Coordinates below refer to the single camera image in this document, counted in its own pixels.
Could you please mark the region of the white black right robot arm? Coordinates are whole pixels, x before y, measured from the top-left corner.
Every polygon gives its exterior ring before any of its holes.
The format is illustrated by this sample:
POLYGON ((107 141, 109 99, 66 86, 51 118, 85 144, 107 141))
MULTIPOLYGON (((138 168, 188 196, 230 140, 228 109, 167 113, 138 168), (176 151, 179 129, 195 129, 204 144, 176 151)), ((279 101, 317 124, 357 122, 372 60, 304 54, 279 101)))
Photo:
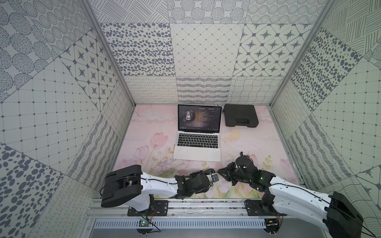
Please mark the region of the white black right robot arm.
POLYGON ((321 193, 290 183, 274 173, 258 169, 244 154, 219 169, 218 173, 232 185, 247 183, 264 193, 261 200, 264 209, 316 225, 333 238, 359 238, 362 235, 363 217, 339 192, 321 193))

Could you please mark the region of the black wireless mouse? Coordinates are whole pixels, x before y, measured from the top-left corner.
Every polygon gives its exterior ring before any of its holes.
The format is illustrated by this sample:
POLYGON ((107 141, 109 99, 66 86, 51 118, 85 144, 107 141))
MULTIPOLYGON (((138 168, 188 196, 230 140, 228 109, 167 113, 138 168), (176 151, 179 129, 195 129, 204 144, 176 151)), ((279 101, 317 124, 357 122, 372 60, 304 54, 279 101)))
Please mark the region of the black wireless mouse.
POLYGON ((214 183, 219 181, 218 173, 214 169, 208 169, 203 172, 209 179, 209 182, 214 183))

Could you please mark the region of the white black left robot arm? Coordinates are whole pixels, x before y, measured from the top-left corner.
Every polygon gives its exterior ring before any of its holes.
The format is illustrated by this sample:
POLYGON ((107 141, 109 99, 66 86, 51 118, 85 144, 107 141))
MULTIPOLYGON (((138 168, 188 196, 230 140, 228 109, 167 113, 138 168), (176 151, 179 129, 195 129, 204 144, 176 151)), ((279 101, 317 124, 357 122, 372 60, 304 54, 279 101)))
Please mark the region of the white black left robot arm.
POLYGON ((137 212, 152 210, 155 195, 182 200, 209 191, 217 181, 219 178, 213 169, 162 178, 143 172, 140 165, 132 165, 106 175, 100 191, 101 207, 128 206, 137 212))

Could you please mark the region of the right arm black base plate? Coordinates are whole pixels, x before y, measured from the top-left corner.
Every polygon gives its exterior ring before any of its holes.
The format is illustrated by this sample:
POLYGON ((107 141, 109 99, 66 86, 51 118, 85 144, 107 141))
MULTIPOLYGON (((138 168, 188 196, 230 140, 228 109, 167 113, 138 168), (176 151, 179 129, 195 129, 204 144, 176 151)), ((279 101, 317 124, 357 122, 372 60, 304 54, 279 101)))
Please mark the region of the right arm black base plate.
POLYGON ((246 199, 244 201, 248 216, 286 216, 279 213, 273 206, 275 196, 265 193, 261 200, 246 199))

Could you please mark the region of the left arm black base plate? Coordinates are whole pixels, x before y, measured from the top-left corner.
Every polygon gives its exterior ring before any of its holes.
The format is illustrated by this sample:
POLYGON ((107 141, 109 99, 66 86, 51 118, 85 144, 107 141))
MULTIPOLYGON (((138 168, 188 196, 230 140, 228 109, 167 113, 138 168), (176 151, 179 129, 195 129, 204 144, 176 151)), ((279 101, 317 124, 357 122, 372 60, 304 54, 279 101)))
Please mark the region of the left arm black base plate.
POLYGON ((149 207, 146 210, 141 212, 136 211, 134 208, 129 208, 128 216, 129 217, 165 217, 168 213, 168 200, 154 200, 154 203, 150 203, 149 207))

